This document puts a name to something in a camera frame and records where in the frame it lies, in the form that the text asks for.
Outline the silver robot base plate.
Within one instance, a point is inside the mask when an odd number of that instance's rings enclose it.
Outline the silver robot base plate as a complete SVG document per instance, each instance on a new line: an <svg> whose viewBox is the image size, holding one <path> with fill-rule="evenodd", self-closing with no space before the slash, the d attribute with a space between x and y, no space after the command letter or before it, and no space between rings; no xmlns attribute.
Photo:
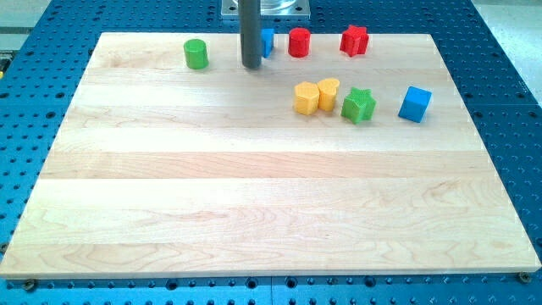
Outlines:
<svg viewBox="0 0 542 305"><path fill-rule="evenodd" d="M220 4L223 19L238 19L238 0L222 0ZM263 18L308 19L311 16L309 0L261 0L260 7Z"/></svg>

